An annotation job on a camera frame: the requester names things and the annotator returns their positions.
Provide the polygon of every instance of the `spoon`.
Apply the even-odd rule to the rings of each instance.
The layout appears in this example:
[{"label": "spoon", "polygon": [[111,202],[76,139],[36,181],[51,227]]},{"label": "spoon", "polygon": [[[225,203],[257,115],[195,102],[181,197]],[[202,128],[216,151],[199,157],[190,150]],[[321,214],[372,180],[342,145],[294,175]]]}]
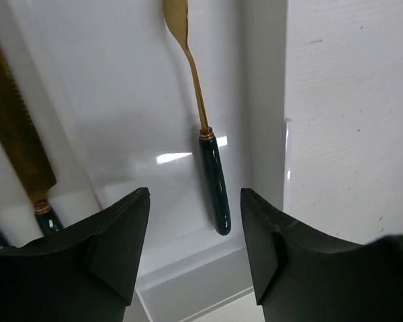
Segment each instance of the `spoon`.
[{"label": "spoon", "polygon": [[220,153],[214,131],[208,125],[197,68],[188,47],[188,0],[163,0],[163,9],[166,24],[173,37],[181,45],[193,75],[195,97],[201,123],[199,147],[209,188],[214,225],[220,235],[227,235],[231,230],[230,208],[228,206]]}]

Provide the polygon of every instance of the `gold ferrule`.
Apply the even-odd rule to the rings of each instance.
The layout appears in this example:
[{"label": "gold ferrule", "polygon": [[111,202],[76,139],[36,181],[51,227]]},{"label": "gold ferrule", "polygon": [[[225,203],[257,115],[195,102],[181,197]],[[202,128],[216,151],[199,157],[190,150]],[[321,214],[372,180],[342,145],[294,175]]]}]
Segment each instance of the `gold ferrule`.
[{"label": "gold ferrule", "polygon": [[214,130],[209,126],[207,130],[200,130],[200,138],[205,141],[212,140],[215,138]]},{"label": "gold ferrule", "polygon": [[48,201],[40,201],[34,204],[34,214],[43,215],[51,210],[51,205]]}]

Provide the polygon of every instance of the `gold knife blade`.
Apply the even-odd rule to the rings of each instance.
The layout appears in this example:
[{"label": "gold knife blade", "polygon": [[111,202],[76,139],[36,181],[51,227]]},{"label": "gold knife blade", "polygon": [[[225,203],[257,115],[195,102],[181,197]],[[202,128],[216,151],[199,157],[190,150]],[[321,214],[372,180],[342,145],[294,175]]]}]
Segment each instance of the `gold knife blade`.
[{"label": "gold knife blade", "polygon": [[1,49],[0,143],[32,204],[47,200],[56,178]]}]

